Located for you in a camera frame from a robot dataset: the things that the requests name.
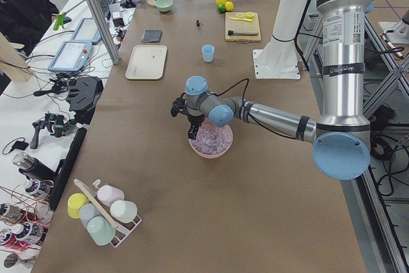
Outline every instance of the white table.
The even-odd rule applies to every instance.
[[[65,12],[75,6],[81,0],[69,0],[62,12]],[[130,19],[132,18],[135,9],[123,10],[123,19],[125,22],[125,29]],[[44,34],[44,38],[50,35],[55,35],[56,33],[61,33],[60,35],[53,36],[52,38],[46,39],[40,42],[33,51],[33,56],[37,55],[55,55],[61,46],[62,42],[69,40],[72,33],[65,33],[64,31],[73,31],[77,27],[79,21],[83,17],[91,17],[90,10],[86,2],[80,4],[78,7],[73,9],[68,13],[68,16],[72,19],[70,23],[65,25],[65,29],[60,28],[57,31],[52,30],[52,25],[50,29]],[[112,21],[109,21],[109,28],[111,33],[114,35],[115,30]],[[29,65],[32,66],[37,78],[32,76],[27,83],[14,83],[11,82],[5,89],[4,94],[13,97],[24,97],[20,99],[10,98],[6,95],[0,95],[0,147],[3,148],[8,142],[17,138],[24,137],[26,142],[30,143],[33,135],[34,128],[32,123],[36,120],[44,117],[45,112],[49,111],[51,113],[64,114],[66,118],[69,116],[73,118],[74,113],[70,113],[68,108],[70,105],[65,101],[67,93],[62,93],[60,95],[51,94],[53,97],[51,99],[47,95],[34,97],[26,95],[32,94],[34,91],[39,90],[40,87],[44,86],[44,90],[50,88],[50,84],[47,85],[50,78],[55,76],[51,74],[47,67],[52,61],[52,57],[39,56],[32,58],[28,61]],[[109,55],[106,51],[105,45],[100,42],[98,45],[94,46],[93,52],[90,55],[90,67],[84,70],[84,74],[94,75],[103,80],[105,84],[106,78],[109,76],[111,71],[112,62],[109,59]],[[58,163],[61,159],[64,159],[68,153],[69,146],[73,140],[76,129],[71,128],[67,135],[64,137],[56,138],[50,136],[46,129],[40,131],[39,145],[38,148],[32,150],[28,148],[26,153],[32,157],[37,158],[42,161],[45,165],[53,170],[56,170]],[[18,172],[18,168],[13,165],[12,159],[16,153],[19,151],[11,152],[11,154],[4,156],[0,155],[0,176],[2,180],[0,185],[9,189],[14,189],[17,186],[23,184],[25,177]],[[22,187],[16,189],[18,192],[23,192]],[[10,202],[10,195],[4,191],[0,191],[0,203]],[[4,228],[4,224],[0,222],[0,230]],[[23,258],[28,258],[32,254],[37,253],[36,251],[24,252],[21,255]],[[29,272],[29,269],[24,268],[21,265],[16,265],[10,269],[3,267],[3,260],[8,255],[7,252],[0,251],[0,272],[9,273],[19,273],[19,272]]]

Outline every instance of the silver robot arm segment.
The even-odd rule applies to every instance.
[[[364,83],[364,15],[374,0],[317,0],[323,15],[323,113],[316,122],[306,116],[245,101],[220,98],[207,82],[186,82],[186,100],[174,101],[172,115],[188,116],[189,137],[205,116],[217,126],[233,117],[294,139],[313,143],[313,160],[329,177],[350,180],[369,165],[369,121],[362,112]]]

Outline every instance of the lime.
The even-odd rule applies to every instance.
[[[219,13],[226,12],[226,7],[224,6],[224,4],[218,5],[217,9],[219,10]]]
[[[227,0],[216,0],[215,4],[216,4],[216,6],[220,6],[221,4],[225,5],[226,2],[227,2]]]
[[[227,11],[227,12],[232,12],[233,9],[235,8],[235,5],[234,5],[231,1],[228,1],[228,2],[226,2],[226,4],[224,5],[224,7],[226,8],[226,11]]]

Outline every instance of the green bowl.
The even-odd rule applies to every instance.
[[[169,12],[173,6],[173,0],[157,0],[156,7],[160,12]]]

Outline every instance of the person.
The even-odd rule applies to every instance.
[[[58,12],[50,0],[0,0],[0,32],[29,55]]]

